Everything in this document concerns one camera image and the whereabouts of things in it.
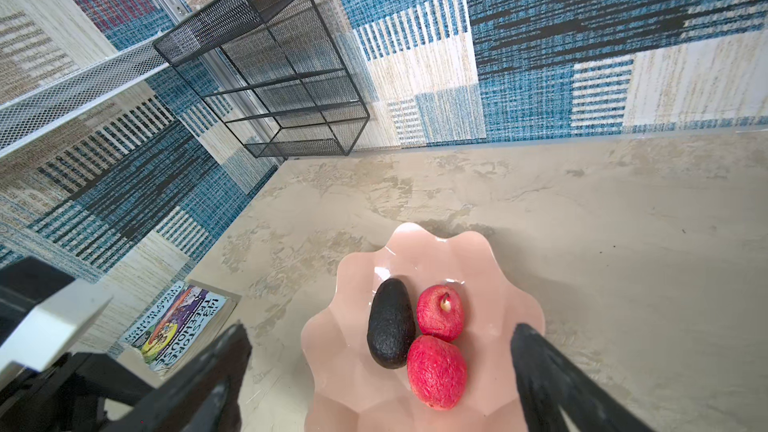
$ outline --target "white mesh shelf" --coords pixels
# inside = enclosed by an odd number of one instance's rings
[[[0,105],[0,157],[168,67],[156,38]]]

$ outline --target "book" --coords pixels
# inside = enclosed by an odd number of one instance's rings
[[[228,301],[223,295],[178,281],[123,334],[120,341],[139,350],[149,369],[164,376],[191,349],[198,349],[193,344],[204,334],[217,312],[222,308],[231,312],[231,307],[225,307]],[[214,325],[220,328],[218,322],[221,321],[214,321]]]

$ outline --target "white panel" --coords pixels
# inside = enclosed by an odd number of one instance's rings
[[[477,83],[475,63],[470,62],[474,50],[468,50],[467,35],[454,35],[368,62],[379,97],[398,100]]]
[[[636,54],[624,125],[764,116],[768,31]]]
[[[98,285],[76,279],[38,304],[0,346],[0,370],[11,362],[38,372],[49,368],[110,300]]]

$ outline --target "fruit stem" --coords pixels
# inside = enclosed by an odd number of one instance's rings
[[[448,300],[449,295],[445,294],[442,296],[442,299],[440,299],[440,308],[446,312],[451,311],[451,302]]]

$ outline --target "patterned wall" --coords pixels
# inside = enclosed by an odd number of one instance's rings
[[[768,0],[317,2],[372,112],[358,149],[768,122]],[[152,0],[0,7],[5,99],[170,27]],[[0,166],[0,262],[35,254],[119,292],[81,344],[104,350],[276,163],[167,71]]]
[[[317,2],[372,112],[357,149],[768,122],[768,0]]]
[[[152,0],[0,0],[0,60],[16,67],[2,100],[171,27]],[[203,68],[197,83],[216,87]],[[3,158],[0,265],[32,254],[106,287],[114,299],[78,348],[119,353],[123,331],[277,166],[248,154],[175,72],[160,72]]]

